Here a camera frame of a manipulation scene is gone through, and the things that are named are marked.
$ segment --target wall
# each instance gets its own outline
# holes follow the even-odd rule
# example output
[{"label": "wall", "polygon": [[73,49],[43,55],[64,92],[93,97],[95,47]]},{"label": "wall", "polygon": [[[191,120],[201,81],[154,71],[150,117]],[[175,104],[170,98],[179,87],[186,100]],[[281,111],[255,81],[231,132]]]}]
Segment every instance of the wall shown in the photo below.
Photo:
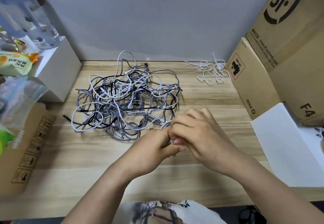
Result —
[{"label": "wall", "polygon": [[83,60],[227,59],[267,0],[47,0]]}]

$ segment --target white t-shirt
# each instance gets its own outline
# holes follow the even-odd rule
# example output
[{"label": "white t-shirt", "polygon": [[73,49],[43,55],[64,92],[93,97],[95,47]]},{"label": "white t-shirt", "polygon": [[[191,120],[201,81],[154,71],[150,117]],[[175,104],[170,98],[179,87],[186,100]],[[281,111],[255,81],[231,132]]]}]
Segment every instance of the white t-shirt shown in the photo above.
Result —
[{"label": "white t-shirt", "polygon": [[195,201],[123,202],[112,224],[226,224],[219,214]]}]

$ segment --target wooden table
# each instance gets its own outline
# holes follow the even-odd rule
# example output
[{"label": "wooden table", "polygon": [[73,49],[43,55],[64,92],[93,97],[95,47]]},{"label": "wooden table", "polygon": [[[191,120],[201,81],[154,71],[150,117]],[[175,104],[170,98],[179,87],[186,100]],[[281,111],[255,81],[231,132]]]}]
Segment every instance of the wooden table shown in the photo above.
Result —
[{"label": "wooden table", "polygon": [[[183,62],[149,62],[150,70],[175,71],[183,89],[178,112],[190,107],[208,107],[230,139],[242,151],[254,156],[264,167],[268,161],[249,123],[250,117],[237,91],[228,79],[224,84],[200,83],[201,72]],[[33,171],[26,192],[0,202],[0,219],[65,216],[104,170],[131,144],[115,141],[103,130],[75,133],[62,117],[71,117],[76,108],[76,88],[87,88],[90,74],[114,75],[116,62],[84,61],[65,103],[51,103],[57,115],[43,152]],[[174,76],[159,74],[164,82]],[[310,201],[323,200],[323,188],[297,188]],[[207,207],[250,205],[244,189],[229,177],[200,165],[189,150],[164,160],[154,172],[137,178],[125,191],[123,200],[195,200]]]}]

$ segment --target person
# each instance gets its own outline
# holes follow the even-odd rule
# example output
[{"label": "person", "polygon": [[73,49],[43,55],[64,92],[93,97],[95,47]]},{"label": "person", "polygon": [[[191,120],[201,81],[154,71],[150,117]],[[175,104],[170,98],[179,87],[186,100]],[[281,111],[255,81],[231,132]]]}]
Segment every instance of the person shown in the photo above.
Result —
[{"label": "person", "polygon": [[[170,139],[174,143],[165,147]],[[165,158],[186,148],[207,168],[238,181],[272,224],[324,223],[321,211],[240,151],[207,108],[200,111],[191,108],[177,115],[170,127],[151,130],[139,138],[111,164],[62,223],[225,223],[217,213],[189,200],[180,204],[166,201],[120,204],[133,179],[152,172]]]}]

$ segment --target person's left hand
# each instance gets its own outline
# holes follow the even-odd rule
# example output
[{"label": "person's left hand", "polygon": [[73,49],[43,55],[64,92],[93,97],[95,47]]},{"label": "person's left hand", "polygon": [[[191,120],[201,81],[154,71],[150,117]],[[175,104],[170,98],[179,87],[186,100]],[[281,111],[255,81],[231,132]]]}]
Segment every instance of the person's left hand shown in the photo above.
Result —
[{"label": "person's left hand", "polygon": [[178,152],[184,151],[183,145],[168,144],[169,127],[152,129],[143,137],[140,137],[115,163],[127,171],[130,180],[151,173],[160,163]]}]

